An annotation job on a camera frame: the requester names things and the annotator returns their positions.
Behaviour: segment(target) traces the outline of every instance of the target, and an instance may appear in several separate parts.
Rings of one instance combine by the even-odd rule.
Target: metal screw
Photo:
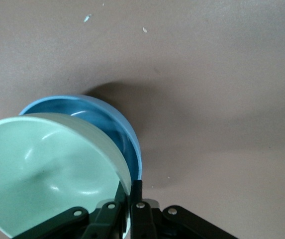
[[[80,216],[83,212],[81,210],[78,210],[78,211],[75,211],[74,212],[74,216],[77,217],[77,216]]]
[[[108,205],[108,208],[109,208],[109,209],[113,209],[113,208],[115,208],[115,206],[116,206],[115,204],[110,203],[110,204]]]
[[[137,208],[144,208],[145,205],[144,205],[144,203],[137,203],[136,206],[137,206]]]
[[[178,211],[175,208],[169,208],[168,209],[168,213],[171,214],[171,215],[175,215],[175,214],[178,213]]]

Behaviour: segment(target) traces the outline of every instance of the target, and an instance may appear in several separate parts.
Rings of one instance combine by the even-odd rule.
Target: white speck
[[[51,189],[53,189],[53,190],[55,190],[55,191],[59,191],[59,188],[56,187],[55,185],[52,185],[52,186],[51,186]]]
[[[91,14],[87,15],[87,16],[85,17],[85,19],[84,19],[84,22],[88,21],[88,19],[89,19],[91,16],[92,16]]]

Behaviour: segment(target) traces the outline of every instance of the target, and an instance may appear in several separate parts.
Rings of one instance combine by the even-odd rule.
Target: plastic bowl
[[[90,96],[62,95],[36,100],[25,107],[20,115],[49,112],[76,116],[100,128],[120,149],[131,179],[141,179],[141,151],[137,136],[128,120],[116,108]]]
[[[0,120],[0,230],[14,237],[75,206],[89,213],[131,180],[114,142],[62,114]]]

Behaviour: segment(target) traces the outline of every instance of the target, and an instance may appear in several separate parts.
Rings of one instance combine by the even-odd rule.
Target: table surface
[[[0,0],[0,119],[57,94],[128,118],[162,209],[285,238],[285,0]]]

